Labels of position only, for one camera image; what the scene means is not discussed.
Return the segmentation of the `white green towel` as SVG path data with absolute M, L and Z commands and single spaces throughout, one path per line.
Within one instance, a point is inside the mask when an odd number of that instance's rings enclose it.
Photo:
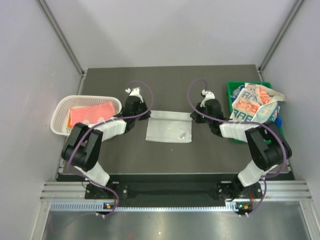
M 190 113 L 152 110 L 148 119 L 145 140 L 159 143 L 191 143 L 192 118 Z

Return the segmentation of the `cream patterned towel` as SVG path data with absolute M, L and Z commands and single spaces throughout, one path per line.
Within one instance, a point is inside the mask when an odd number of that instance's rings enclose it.
M 246 82 L 232 103 L 230 119 L 242 122 L 273 122 L 273 118 L 276 118 L 280 111 L 278 102 L 283 101 L 284 94 L 263 85 Z

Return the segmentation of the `pink patterned towel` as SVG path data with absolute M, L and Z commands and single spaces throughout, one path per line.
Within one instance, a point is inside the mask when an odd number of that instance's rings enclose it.
M 111 102 L 82 108 L 72 108 L 69 111 L 72 127 L 77 123 L 86 125 L 97 124 L 110 119 L 115 114 L 116 110 Z

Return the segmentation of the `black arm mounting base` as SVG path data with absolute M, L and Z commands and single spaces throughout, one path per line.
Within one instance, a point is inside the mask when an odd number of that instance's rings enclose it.
M 226 200 L 262 197 L 258 183 L 241 193 L 222 182 L 120 182 L 107 187 L 119 196 L 119 207 L 217 207 Z

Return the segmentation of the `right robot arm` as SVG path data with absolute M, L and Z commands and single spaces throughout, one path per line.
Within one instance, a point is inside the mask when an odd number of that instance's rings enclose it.
M 201 96 L 203 100 L 190 114 L 192 120 L 207 124 L 218 137 L 248 144 L 251 161 L 231 181 L 229 192 L 232 199 L 245 198 L 262 177 L 292 156 L 292 149 L 274 122 L 249 124 L 226 120 L 212 91 L 204 89 Z

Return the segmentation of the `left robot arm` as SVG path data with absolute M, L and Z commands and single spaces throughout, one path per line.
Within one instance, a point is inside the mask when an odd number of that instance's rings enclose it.
M 86 189 L 92 198 L 117 197 L 110 175 L 98 161 L 102 142 L 128 133 L 137 120 L 147 120 L 151 116 L 139 87 L 127 88 L 126 92 L 124 106 L 110 119 L 93 126 L 76 123 L 61 152 L 67 166 L 73 166 L 88 180 Z

